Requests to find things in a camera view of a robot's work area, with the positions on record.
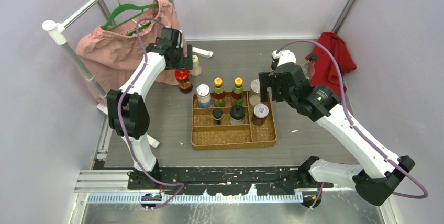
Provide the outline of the red lid sauce jar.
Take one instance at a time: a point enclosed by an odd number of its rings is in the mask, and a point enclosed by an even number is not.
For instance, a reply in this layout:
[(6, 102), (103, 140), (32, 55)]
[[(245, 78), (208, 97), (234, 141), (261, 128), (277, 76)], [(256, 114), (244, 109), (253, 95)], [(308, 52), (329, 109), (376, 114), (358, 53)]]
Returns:
[(175, 78), (179, 84), (182, 93), (190, 93), (193, 90), (190, 71), (187, 69), (177, 69), (174, 72)]

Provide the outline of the silver lid tall glass jar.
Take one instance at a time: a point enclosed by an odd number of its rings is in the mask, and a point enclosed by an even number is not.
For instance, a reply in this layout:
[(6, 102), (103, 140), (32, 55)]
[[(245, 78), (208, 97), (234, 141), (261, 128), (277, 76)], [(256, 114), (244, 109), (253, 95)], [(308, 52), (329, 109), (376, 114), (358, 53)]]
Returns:
[(254, 107), (261, 103), (260, 97), (260, 81), (255, 79), (250, 83), (249, 104)]

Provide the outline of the pale yellow lid jar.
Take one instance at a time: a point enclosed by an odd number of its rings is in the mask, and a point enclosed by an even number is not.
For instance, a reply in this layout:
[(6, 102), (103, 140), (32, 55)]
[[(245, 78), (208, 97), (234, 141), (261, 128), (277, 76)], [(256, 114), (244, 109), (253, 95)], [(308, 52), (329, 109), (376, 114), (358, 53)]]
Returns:
[(199, 58), (197, 55), (192, 56), (193, 68), (190, 70), (191, 76), (199, 76), (202, 73), (202, 68), (199, 65)]

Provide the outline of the clear vinegar bottle red label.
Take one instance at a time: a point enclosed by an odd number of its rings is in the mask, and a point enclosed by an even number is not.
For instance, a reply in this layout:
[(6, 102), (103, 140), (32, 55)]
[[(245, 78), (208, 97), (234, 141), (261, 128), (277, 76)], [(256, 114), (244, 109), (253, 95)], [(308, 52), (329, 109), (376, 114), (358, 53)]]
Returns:
[(304, 64), (301, 65), (305, 78), (310, 80), (315, 74), (315, 63), (318, 59), (317, 54), (310, 54)]

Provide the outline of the yellow cap sauce bottle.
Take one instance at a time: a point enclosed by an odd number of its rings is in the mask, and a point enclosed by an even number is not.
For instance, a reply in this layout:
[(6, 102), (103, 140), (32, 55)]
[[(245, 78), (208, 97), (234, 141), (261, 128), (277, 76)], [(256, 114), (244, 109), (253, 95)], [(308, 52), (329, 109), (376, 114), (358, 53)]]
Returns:
[(220, 77), (214, 79), (213, 103), (216, 107), (225, 106), (225, 91), (223, 88), (223, 80)]
[(243, 79), (240, 77), (235, 78), (234, 87), (231, 92), (232, 105), (243, 104)]

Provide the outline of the white lid sauce jar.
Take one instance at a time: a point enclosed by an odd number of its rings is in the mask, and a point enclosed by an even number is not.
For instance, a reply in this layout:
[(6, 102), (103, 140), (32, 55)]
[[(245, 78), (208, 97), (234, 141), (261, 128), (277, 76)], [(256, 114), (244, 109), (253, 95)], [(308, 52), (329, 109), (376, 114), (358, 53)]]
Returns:
[(256, 126), (261, 126), (265, 123), (269, 114), (269, 108), (265, 104), (257, 104), (253, 108), (252, 123)]

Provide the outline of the red cloth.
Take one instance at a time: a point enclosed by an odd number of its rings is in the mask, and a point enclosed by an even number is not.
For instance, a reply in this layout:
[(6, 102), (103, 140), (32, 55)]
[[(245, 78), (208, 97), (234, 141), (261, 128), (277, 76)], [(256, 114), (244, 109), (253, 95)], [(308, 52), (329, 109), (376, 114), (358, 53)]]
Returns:
[(341, 75), (352, 72), (357, 66), (352, 60), (345, 42), (337, 34), (323, 32), (317, 42), (323, 45), (332, 54), (334, 60), (332, 60), (322, 48), (318, 46), (314, 47), (312, 53), (317, 55), (318, 59), (314, 64), (315, 73), (309, 81), (310, 85), (327, 86), (340, 97), (339, 76), (335, 65), (339, 66)]

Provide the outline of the silver lid pepper jar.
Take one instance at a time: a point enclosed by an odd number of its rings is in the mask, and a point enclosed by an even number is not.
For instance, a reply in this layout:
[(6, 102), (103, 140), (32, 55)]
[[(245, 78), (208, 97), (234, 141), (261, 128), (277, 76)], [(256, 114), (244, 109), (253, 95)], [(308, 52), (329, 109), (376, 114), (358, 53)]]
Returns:
[(196, 88), (198, 105), (201, 108), (208, 108), (212, 105), (210, 88), (206, 84), (201, 84)]

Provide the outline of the black lid spice grinder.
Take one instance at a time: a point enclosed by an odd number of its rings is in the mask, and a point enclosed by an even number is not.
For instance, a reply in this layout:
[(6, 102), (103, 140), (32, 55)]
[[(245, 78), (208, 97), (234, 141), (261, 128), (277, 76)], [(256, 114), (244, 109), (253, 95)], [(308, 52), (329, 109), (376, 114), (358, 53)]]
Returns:
[(230, 123), (240, 125), (245, 123), (246, 111), (241, 105), (233, 105), (230, 109)]

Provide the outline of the small black cap bottle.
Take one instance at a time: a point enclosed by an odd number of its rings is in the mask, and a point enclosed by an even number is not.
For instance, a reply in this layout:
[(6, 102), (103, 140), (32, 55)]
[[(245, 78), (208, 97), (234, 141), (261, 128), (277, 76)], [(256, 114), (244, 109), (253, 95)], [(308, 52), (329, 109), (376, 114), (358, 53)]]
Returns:
[(223, 111), (220, 108), (215, 108), (212, 111), (213, 120), (215, 125), (221, 125), (222, 117), (223, 117)]

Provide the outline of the woven divided tray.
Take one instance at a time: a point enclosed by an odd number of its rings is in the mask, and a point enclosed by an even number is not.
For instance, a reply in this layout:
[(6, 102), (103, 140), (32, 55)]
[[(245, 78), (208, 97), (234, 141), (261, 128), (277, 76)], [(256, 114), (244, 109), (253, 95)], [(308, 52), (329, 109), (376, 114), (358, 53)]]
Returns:
[(276, 144), (277, 135), (274, 123), (274, 115), (271, 103), (271, 95), (265, 104), (269, 108), (269, 114), (265, 123), (257, 126), (251, 122), (253, 108), (249, 104), (250, 91), (243, 92), (243, 107), (246, 111), (244, 122), (239, 125), (230, 123), (231, 92), (226, 92), (226, 106), (223, 111), (221, 124), (213, 119), (215, 106), (200, 107), (197, 95), (192, 97), (192, 126), (191, 145), (194, 150), (221, 150), (238, 148), (264, 148)]

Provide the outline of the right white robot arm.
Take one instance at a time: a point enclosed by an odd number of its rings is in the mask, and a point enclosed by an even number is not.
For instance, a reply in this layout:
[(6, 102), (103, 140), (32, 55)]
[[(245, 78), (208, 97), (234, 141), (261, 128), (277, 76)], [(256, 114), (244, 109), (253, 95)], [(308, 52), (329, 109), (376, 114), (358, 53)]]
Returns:
[(355, 127), (360, 124), (349, 122), (340, 97), (327, 86), (311, 86), (291, 51), (273, 51), (272, 59), (272, 71), (259, 73), (261, 101), (285, 101), (330, 132), (359, 162), (346, 165), (311, 156), (298, 169), (300, 182), (306, 187), (327, 182), (352, 188), (368, 203), (382, 205), (413, 169), (413, 159), (386, 149), (364, 129), (359, 135)]

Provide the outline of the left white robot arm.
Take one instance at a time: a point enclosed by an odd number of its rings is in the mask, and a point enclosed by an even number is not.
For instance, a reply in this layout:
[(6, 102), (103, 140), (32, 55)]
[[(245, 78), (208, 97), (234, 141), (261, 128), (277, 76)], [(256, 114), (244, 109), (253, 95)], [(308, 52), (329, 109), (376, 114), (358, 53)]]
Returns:
[(145, 98), (164, 70), (191, 69), (184, 54), (181, 30), (164, 27), (154, 43), (142, 46), (142, 59), (129, 80), (106, 96), (109, 126), (125, 141), (132, 160), (132, 174), (148, 189), (161, 182), (158, 161), (148, 140), (150, 116)]

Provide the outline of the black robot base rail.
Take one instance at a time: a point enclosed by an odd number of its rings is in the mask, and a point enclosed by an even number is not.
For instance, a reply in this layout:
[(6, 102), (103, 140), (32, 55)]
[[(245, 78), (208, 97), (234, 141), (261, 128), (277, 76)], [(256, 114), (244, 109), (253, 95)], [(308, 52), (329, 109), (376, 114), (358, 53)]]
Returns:
[(321, 187), (332, 188), (331, 183), (319, 183), (307, 174), (291, 167), (164, 167), (145, 174), (133, 169), (127, 172), (129, 190), (155, 190), (143, 196), (144, 201), (166, 199), (172, 203), (180, 196), (246, 196), (255, 191), (258, 196), (291, 196), (297, 189), (312, 188), (304, 196), (303, 205), (319, 205), (316, 194)]

